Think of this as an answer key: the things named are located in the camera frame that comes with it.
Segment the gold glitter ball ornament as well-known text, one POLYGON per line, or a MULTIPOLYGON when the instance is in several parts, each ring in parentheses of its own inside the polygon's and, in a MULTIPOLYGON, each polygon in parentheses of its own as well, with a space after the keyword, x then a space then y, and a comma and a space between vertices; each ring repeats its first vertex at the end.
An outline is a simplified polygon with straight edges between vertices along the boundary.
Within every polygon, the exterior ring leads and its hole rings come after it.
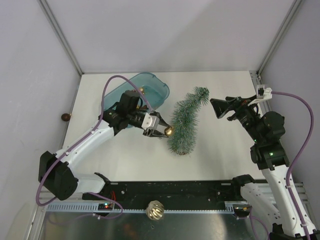
POLYGON ((174 132, 174 129, 171 126, 166 127, 165 130, 164 130, 164 134, 167 137, 170 137, 173 134, 173 132, 174 132))

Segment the gold mirror ball ornament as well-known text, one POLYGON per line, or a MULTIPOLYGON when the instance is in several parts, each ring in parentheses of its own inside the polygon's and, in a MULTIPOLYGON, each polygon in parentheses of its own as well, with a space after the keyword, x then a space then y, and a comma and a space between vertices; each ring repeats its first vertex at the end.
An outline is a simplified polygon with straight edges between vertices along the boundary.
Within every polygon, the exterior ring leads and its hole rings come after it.
POLYGON ((164 218, 164 205, 158 200, 151 201, 146 208, 146 215, 150 220, 158 221, 164 218))

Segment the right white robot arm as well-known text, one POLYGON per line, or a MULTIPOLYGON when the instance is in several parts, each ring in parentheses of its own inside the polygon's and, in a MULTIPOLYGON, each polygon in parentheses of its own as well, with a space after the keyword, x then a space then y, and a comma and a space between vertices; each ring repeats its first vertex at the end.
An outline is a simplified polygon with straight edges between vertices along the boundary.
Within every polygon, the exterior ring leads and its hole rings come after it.
POLYGON ((212 98, 210 103, 219 119, 233 111, 228 121, 238 120, 254 141, 251 160, 267 181, 275 204, 260 193, 249 174, 233 178, 230 194, 237 201, 245 199, 261 216, 270 240, 318 240, 320 231, 303 206, 290 173, 292 164, 280 142, 285 134, 285 118, 275 111, 261 116, 256 100, 256 96, 226 97, 212 98))

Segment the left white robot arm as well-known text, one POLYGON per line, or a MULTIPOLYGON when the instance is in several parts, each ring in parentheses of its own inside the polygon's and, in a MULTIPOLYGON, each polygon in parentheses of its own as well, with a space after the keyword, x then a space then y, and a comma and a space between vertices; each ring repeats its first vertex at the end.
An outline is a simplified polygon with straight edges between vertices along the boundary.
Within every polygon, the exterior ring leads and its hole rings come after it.
POLYGON ((120 131, 132 126, 146 137, 168 138, 173 128, 159 112, 142 109, 141 95, 125 91, 119 101, 104 110, 97 122, 83 136, 55 153, 46 151, 40 157, 38 180, 55 198, 64 201, 75 193, 93 193, 98 199, 110 196, 109 180, 101 173, 77 173, 79 163, 97 147, 120 131))

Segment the small frosted christmas tree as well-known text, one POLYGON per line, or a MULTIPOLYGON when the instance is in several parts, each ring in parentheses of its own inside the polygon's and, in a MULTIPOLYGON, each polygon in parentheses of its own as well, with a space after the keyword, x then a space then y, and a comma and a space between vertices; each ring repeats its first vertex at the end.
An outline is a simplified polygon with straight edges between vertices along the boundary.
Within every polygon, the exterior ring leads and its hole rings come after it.
POLYGON ((209 102, 210 91, 206 87, 196 86, 178 101, 172 113, 170 124, 173 134, 167 140, 168 149, 175 155, 190 154, 197 140, 198 116, 203 106, 209 102))

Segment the dark brown ball ornament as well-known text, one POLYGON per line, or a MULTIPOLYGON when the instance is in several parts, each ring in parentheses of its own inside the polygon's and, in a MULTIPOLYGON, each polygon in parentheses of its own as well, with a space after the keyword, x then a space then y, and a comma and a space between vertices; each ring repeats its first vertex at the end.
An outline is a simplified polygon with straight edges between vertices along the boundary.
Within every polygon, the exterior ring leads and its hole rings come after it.
POLYGON ((60 118, 64 122, 69 122, 71 117, 72 115, 70 113, 63 113, 60 118))

